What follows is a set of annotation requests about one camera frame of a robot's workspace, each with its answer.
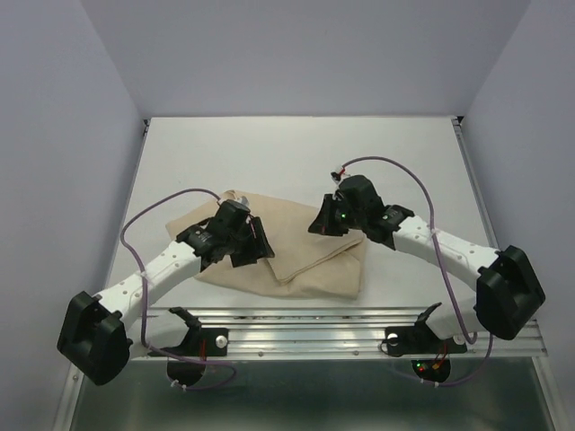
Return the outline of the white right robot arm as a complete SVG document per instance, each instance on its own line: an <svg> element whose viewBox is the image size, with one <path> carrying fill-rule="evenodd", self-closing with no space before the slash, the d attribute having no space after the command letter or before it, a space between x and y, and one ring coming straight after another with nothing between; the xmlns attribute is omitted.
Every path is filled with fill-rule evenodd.
<svg viewBox="0 0 575 431"><path fill-rule="evenodd" d="M324 236L351 230L438 267L443 278L455 277L474 292L474 298L451 308L434 303L418 317L408 338L424 350L470 332L512 340L545 301L524 251L483 247L440 231L406 207L385 204L363 175L342 180L333 193L324 195L308 227L309 233Z"/></svg>

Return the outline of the beige cloth drape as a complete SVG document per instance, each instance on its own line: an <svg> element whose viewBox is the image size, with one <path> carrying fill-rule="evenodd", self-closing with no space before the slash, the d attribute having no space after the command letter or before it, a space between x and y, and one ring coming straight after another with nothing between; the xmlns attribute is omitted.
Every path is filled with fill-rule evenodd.
<svg viewBox="0 0 575 431"><path fill-rule="evenodd" d="M247 204L261 218L275 257L240 268L233 268L231 260L224 258L196 276L197 280L273 298L358 297L367 253L363 233L311 234L307 229L318 210L294 201L233 189L221 197Z"/></svg>

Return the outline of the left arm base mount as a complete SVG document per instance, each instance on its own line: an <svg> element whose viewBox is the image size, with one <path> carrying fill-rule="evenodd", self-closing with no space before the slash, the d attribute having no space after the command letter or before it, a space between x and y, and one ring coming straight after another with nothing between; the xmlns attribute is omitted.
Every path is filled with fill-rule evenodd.
<svg viewBox="0 0 575 431"><path fill-rule="evenodd" d="M171 307L154 317L146 330L148 355L167 360L166 376L184 392L220 389L237 376L227 355L229 330L206 328L199 317L182 307Z"/></svg>

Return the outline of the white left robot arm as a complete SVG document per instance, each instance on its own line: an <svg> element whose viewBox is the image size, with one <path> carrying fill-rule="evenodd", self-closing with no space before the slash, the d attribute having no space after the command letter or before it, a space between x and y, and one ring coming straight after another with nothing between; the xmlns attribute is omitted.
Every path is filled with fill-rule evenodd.
<svg viewBox="0 0 575 431"><path fill-rule="evenodd" d="M92 383L112 381L132 357L149 351L128 331L147 323L147 309L177 285L229 258L238 268L273 257L262 220L232 199L216 213L181 230L149 263L118 284L91 295L82 291L68 303L57 350Z"/></svg>

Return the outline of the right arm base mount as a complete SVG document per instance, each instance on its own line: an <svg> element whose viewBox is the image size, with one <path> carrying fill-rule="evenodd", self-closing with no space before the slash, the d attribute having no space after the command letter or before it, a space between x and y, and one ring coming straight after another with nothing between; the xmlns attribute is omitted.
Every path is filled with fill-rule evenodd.
<svg viewBox="0 0 575 431"><path fill-rule="evenodd" d="M386 327L384 337L378 344L378 350L389 357L417 356L417 359L411 360L413 377L418 378L420 383L437 387L450 386L447 383L452 369L449 356L467 352L465 341L440 339L427 326L429 316L440 305L432 304L418 315L411 326Z"/></svg>

